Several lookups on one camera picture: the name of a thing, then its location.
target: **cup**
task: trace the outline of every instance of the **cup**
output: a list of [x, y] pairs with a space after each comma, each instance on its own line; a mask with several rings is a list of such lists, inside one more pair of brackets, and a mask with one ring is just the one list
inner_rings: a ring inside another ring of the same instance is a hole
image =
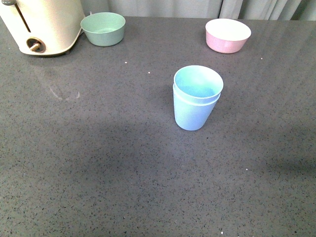
[[176, 123], [184, 130], [203, 127], [218, 101], [224, 83], [214, 70], [190, 65], [174, 75], [173, 100]]

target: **green bowl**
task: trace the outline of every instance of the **green bowl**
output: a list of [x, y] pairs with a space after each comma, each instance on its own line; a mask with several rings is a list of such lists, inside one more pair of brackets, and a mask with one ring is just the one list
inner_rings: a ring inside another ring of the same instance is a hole
[[89, 15], [81, 21], [88, 40], [96, 46], [111, 46], [124, 37], [125, 18], [112, 12]]

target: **cup rim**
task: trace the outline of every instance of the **cup rim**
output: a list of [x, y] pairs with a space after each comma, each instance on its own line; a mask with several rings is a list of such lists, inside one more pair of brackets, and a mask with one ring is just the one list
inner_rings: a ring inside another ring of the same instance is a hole
[[[189, 67], [204, 68], [204, 69], [206, 69], [206, 70], [208, 70], [208, 71], [214, 73], [217, 77], [219, 77], [219, 78], [221, 79], [221, 80], [220, 80], [220, 82], [221, 82], [221, 89], [219, 90], [219, 92], [216, 93], [216, 94], [214, 94], [214, 95], [212, 95], [212, 96], [207, 96], [207, 97], [198, 97], [198, 96], [193, 96], [193, 95], [190, 95], [190, 94], [185, 93], [185, 92], [177, 85], [177, 83], [176, 83], [176, 76], [177, 76], [177, 74], [178, 74], [181, 70], [183, 70], [183, 69], [185, 69], [185, 68], [189, 68]], [[216, 71], [214, 71], [213, 69], [208, 68], [208, 67], [205, 67], [205, 66], [201, 66], [201, 65], [188, 65], [188, 66], [185, 66], [185, 67], [180, 68], [180, 69], [175, 73], [175, 75], [174, 75], [174, 77], [173, 77], [173, 83], [174, 83], [174, 85], [181, 91], [181, 93], [184, 93], [186, 96], [191, 97], [191, 98], [194, 98], [194, 99], [202, 99], [202, 100], [207, 100], [207, 99], [211, 99], [211, 98], [213, 98], [213, 97], [218, 96], [218, 95], [222, 92], [222, 90], [223, 90], [223, 88], [224, 88], [224, 82], [223, 82], [222, 77], [221, 77]]]

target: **toaster knob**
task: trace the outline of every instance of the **toaster knob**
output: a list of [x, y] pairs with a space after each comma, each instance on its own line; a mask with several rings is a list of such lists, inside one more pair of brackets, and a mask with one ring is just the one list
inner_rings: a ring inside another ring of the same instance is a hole
[[6, 5], [6, 6], [12, 6], [12, 5], [15, 5], [16, 4], [16, 0], [1, 0], [2, 4], [3, 5]]
[[44, 53], [46, 50], [46, 46], [43, 41], [41, 41], [38, 38], [29, 38], [26, 41], [26, 44], [30, 48], [30, 51], [36, 52], [36, 53]]

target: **pink bowl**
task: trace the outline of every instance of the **pink bowl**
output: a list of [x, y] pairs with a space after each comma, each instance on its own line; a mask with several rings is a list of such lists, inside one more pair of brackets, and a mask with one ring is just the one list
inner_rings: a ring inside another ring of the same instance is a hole
[[206, 26], [206, 43], [216, 52], [238, 52], [251, 35], [251, 30], [244, 23], [231, 19], [215, 19]]

